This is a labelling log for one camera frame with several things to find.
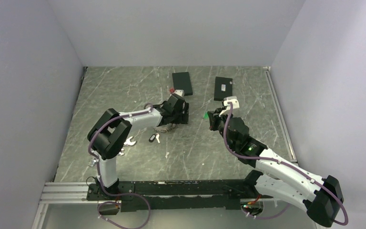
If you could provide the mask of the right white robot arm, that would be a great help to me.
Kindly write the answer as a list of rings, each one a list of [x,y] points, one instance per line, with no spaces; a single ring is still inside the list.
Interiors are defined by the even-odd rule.
[[[250,181],[243,186],[246,196],[278,198],[305,211],[312,221],[326,228],[349,223],[337,178],[316,175],[282,158],[251,137],[249,127],[242,118],[234,117],[228,106],[208,111],[207,115],[210,130],[220,133],[228,152],[253,168]]]

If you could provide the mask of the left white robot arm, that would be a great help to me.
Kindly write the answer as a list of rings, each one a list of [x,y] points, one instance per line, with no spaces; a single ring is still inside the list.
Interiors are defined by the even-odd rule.
[[[161,104],[147,103],[144,109],[133,112],[117,112],[108,109],[88,133],[88,153],[97,163],[99,194],[112,200],[118,194],[119,177],[116,172],[117,155],[124,147],[130,132],[150,127],[166,127],[169,124],[187,124],[189,104],[184,92],[177,90]]]

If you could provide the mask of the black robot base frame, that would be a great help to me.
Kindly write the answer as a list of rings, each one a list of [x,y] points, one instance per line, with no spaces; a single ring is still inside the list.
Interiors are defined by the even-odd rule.
[[[244,179],[183,181],[120,181],[102,191],[98,181],[89,184],[88,201],[118,200],[122,212],[151,209],[224,208],[239,210],[245,200],[255,199],[255,185],[262,172],[252,170]]]

